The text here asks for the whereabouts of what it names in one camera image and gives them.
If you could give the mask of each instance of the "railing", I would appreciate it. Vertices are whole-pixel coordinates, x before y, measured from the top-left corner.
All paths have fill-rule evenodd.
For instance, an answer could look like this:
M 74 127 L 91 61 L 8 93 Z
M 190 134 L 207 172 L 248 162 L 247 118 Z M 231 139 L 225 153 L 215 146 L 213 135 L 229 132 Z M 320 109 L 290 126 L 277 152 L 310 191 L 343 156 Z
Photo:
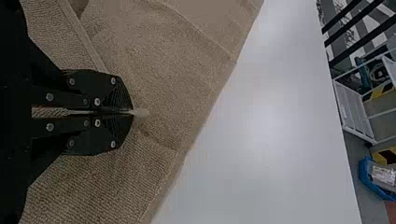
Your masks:
M 333 19 L 331 19 L 325 26 L 322 28 L 322 33 L 328 32 L 337 22 L 345 17 L 345 15 L 350 12 L 355 6 L 357 6 L 362 0 L 353 0 L 351 1 L 343 10 L 341 10 Z M 371 4 L 369 4 L 366 8 L 364 8 L 360 13 L 358 13 L 355 17 L 353 17 L 349 22 L 347 22 L 344 26 L 342 26 L 338 31 L 336 31 L 333 35 L 329 36 L 327 40 L 325 40 L 324 44 L 328 47 L 332 42 L 346 33 L 352 26 L 361 21 L 365 16 L 367 16 L 370 12 L 372 12 L 375 8 L 377 8 L 384 0 L 374 0 Z M 377 36 L 381 35 L 385 31 L 387 31 L 392 25 L 396 23 L 396 14 L 388 18 L 378 27 L 376 27 L 372 32 L 362 37 L 355 44 L 350 46 L 348 49 L 345 49 L 340 54 L 336 55 L 331 61 L 329 61 L 330 68 L 334 68 L 337 64 L 342 62 L 344 59 L 349 57 L 352 53 L 364 47 L 367 43 L 375 39 Z

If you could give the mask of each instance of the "yellow and black tape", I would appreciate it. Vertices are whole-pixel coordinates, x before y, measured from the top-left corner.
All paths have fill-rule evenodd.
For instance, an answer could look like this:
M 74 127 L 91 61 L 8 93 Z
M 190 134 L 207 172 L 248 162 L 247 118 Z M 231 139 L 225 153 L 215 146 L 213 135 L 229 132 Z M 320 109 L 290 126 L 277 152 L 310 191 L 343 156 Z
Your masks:
M 375 89 L 373 89 L 372 92 L 370 92 L 367 95 L 363 96 L 362 100 L 363 100 L 363 102 L 367 102 L 367 101 L 373 100 L 375 98 L 378 98 L 378 97 L 388 93 L 389 91 L 394 91 L 394 90 L 395 90 L 395 87 L 390 82 L 387 85 L 376 87 Z
M 389 147 L 373 153 L 373 160 L 383 165 L 396 163 L 396 147 Z

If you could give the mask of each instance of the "blue object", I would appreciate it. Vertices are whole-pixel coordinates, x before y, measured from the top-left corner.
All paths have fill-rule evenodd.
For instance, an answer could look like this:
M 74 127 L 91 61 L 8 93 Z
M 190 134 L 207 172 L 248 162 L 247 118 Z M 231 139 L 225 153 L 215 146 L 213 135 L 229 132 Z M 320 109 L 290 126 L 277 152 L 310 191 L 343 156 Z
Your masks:
M 359 161 L 359 179 L 361 183 L 374 191 L 378 196 L 387 201 L 396 202 L 396 195 L 389 195 L 379 186 L 375 185 L 368 174 L 368 162 L 373 161 L 372 158 L 366 157 L 364 160 Z

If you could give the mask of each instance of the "white table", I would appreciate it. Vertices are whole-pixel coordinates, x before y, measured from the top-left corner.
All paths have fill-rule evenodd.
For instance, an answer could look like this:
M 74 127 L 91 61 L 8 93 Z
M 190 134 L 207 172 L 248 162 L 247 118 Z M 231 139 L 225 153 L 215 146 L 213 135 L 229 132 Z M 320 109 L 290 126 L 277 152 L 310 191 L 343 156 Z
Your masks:
M 265 0 L 152 223 L 361 223 L 314 0 Z

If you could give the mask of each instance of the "gray floor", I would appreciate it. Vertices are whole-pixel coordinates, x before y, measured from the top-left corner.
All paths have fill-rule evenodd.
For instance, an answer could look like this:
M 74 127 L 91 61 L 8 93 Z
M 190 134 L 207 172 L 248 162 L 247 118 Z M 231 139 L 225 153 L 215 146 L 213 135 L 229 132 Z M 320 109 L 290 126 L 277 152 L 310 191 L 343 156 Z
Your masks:
M 361 223 L 389 224 L 384 202 L 359 181 L 358 164 L 361 159 L 370 155 L 369 149 L 364 146 L 364 142 L 361 139 L 350 133 L 344 132 L 344 138 L 353 185 L 361 212 Z

